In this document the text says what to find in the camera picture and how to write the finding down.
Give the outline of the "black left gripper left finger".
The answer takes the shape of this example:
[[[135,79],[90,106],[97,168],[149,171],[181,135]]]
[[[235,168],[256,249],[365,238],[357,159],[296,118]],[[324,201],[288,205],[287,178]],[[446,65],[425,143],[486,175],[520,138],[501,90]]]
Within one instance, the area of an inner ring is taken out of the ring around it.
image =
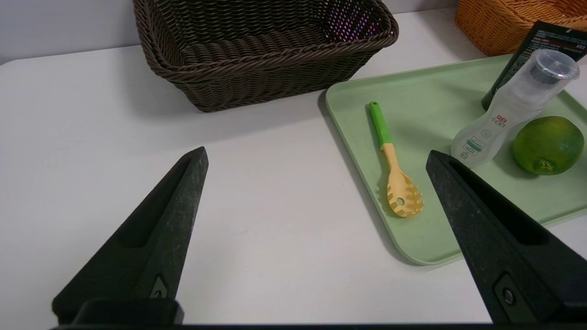
[[[60,325],[180,325],[176,301],[208,170],[185,153],[53,298]]]

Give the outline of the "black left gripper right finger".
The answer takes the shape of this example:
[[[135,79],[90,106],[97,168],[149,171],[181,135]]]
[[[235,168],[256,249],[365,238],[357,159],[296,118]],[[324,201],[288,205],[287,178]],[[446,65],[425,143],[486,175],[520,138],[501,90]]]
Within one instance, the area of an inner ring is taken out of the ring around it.
[[[583,257],[448,154],[426,171],[493,324],[586,324]]]

